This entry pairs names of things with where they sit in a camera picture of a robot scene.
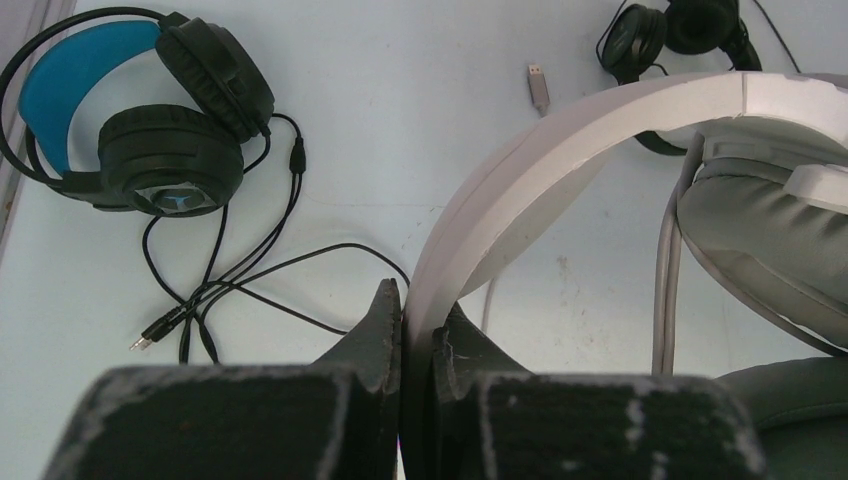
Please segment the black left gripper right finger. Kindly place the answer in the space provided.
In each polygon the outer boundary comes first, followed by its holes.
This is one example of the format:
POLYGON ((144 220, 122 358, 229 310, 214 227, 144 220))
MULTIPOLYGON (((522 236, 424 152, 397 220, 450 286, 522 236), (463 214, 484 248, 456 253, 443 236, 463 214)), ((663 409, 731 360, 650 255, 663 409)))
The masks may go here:
POLYGON ((459 307, 432 335, 435 479, 765 479, 741 404, 702 377, 536 374, 459 307))

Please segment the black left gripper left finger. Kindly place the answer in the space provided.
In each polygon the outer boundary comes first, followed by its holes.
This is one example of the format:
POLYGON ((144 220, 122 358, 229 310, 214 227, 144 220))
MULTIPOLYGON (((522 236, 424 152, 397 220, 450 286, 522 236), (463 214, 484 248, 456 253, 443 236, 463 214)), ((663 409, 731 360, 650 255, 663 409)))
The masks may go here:
POLYGON ((392 479, 401 305, 366 315, 308 365, 116 368, 81 399, 48 479, 392 479))

